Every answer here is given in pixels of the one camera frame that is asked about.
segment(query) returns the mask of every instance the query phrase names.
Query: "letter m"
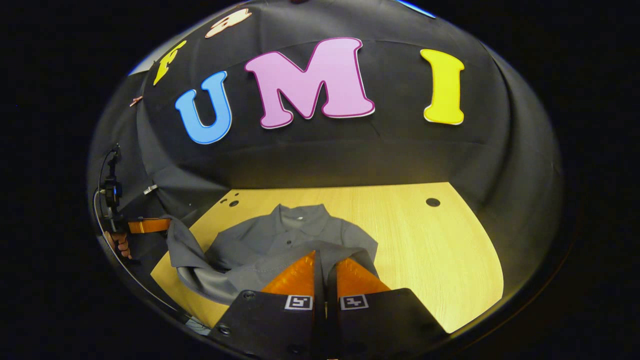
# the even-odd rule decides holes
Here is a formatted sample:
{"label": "letter m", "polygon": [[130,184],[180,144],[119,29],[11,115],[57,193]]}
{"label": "letter m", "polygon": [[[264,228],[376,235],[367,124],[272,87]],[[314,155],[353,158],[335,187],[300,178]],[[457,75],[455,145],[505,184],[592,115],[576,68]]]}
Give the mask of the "letter m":
{"label": "letter m", "polygon": [[255,75],[264,107],[260,124],[274,129],[293,121],[293,113],[285,110],[280,94],[303,118],[311,119],[323,84],[326,103],[322,112],[327,117],[372,114],[375,104],[365,95],[358,67],[357,52],[361,47],[362,42],[356,38],[323,40],[316,45],[304,71],[277,51],[249,60],[244,69]]}

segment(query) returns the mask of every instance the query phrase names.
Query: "gray shirt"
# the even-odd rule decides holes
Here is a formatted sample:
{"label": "gray shirt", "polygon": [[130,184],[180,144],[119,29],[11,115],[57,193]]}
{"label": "gray shirt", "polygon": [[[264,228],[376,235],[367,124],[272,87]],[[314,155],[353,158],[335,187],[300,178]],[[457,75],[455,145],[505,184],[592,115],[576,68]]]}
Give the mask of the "gray shirt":
{"label": "gray shirt", "polygon": [[193,291],[231,304],[242,290],[260,291],[289,265],[316,250],[323,278],[339,261],[352,258],[377,276],[378,248],[364,230],[329,215],[324,205],[287,208],[255,217],[218,233],[203,253],[189,229],[171,216],[167,245],[180,280]]}

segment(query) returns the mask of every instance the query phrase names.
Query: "wooden table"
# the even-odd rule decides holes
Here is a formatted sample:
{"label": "wooden table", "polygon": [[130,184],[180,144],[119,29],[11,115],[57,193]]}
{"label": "wooden table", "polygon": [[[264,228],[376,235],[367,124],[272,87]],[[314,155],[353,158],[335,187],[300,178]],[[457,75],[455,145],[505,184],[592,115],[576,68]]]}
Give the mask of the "wooden table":
{"label": "wooden table", "polygon": [[[375,266],[390,288],[410,288],[453,332],[502,297],[502,269],[482,225],[449,183],[231,190],[193,226],[203,250],[220,231],[249,218],[289,208],[324,204],[331,216],[360,226],[378,242]],[[439,206],[427,205],[437,199]],[[230,206],[235,200],[236,206]],[[228,306],[184,286],[169,253],[152,277],[187,312],[212,327]]]}

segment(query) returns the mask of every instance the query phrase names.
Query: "black background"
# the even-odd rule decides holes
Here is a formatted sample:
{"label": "black background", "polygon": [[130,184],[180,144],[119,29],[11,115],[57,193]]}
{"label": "black background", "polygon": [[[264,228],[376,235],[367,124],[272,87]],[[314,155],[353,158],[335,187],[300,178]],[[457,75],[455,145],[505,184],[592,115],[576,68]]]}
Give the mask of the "black background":
{"label": "black background", "polygon": [[[84,202],[93,127],[156,46],[228,2],[108,1],[5,9],[3,137],[9,358],[212,357],[114,276]],[[631,9],[585,2],[415,2],[496,50],[553,121],[578,204],[572,251],[541,295],[458,355],[637,356],[637,40]]]}

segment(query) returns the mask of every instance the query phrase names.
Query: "hand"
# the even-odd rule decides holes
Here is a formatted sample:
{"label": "hand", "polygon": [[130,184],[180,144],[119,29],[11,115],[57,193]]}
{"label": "hand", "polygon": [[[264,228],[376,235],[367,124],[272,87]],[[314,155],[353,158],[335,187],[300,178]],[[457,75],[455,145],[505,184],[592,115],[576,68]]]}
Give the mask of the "hand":
{"label": "hand", "polygon": [[131,250],[129,250],[129,242],[127,241],[127,233],[109,234],[109,232],[106,231],[105,234],[113,250],[116,250],[117,245],[122,256],[132,259]]}

